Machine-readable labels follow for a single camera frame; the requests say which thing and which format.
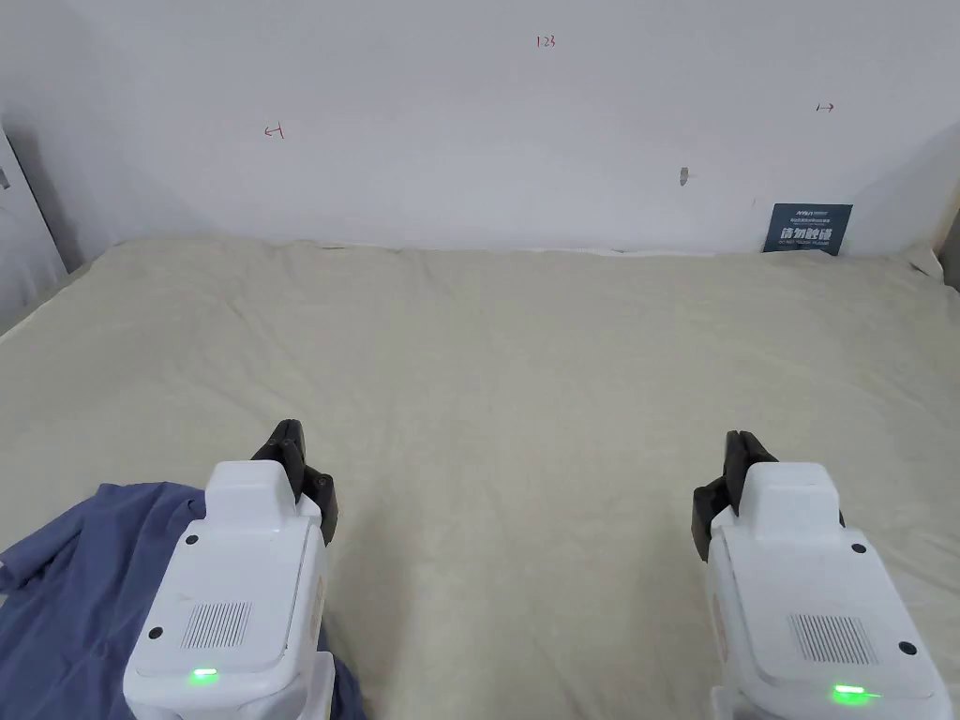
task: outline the speaker grille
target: speaker grille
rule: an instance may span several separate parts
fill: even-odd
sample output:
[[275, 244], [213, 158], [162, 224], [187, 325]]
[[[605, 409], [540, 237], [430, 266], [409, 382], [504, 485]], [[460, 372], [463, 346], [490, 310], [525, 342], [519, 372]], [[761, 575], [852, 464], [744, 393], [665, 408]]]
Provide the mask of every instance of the speaker grille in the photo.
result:
[[805, 660], [876, 665], [876, 653], [859, 617], [789, 615], [793, 637]]
[[190, 613], [180, 647], [239, 647], [247, 632], [252, 603], [198, 603]]

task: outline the blue cloth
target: blue cloth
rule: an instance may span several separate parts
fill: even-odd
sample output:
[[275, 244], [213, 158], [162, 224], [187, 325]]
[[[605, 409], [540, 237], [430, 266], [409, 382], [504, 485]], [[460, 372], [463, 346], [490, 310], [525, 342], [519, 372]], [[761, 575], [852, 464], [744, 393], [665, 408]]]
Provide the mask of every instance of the blue cloth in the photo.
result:
[[[0, 553], [0, 720], [131, 720], [127, 659], [177, 540], [205, 515], [194, 488], [101, 485]], [[365, 720], [339, 660], [331, 717]]]

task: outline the wrinkled sheet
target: wrinkled sheet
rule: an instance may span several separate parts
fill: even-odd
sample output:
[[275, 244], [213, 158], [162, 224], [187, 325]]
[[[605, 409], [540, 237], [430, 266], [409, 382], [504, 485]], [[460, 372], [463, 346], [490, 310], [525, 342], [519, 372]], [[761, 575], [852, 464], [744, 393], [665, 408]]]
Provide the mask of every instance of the wrinkled sheet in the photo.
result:
[[372, 714], [707, 717], [693, 488], [821, 462], [960, 707], [960, 298], [904, 257], [121, 246], [0, 339], [0, 546], [286, 417]]

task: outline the green led light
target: green led light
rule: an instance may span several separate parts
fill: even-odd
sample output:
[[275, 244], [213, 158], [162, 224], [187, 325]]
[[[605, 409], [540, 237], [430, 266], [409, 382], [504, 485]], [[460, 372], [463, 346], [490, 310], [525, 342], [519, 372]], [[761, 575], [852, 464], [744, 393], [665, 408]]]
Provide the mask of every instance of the green led light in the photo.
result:
[[217, 671], [212, 667], [198, 667], [190, 673], [192, 685], [209, 685], [217, 682]]
[[833, 702], [837, 705], [863, 706], [869, 705], [874, 698], [883, 697], [875, 692], [867, 692], [860, 685], [834, 685]]

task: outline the mattress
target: mattress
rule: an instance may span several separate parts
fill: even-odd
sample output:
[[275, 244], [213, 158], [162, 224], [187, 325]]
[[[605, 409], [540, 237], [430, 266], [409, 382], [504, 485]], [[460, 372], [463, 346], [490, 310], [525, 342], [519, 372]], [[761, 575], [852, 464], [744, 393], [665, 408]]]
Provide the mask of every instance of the mattress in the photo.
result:
[[374, 716], [702, 718], [691, 493], [749, 429], [828, 468], [960, 707], [960, 297], [927, 256], [124, 245], [0, 339], [0, 545], [298, 418]]

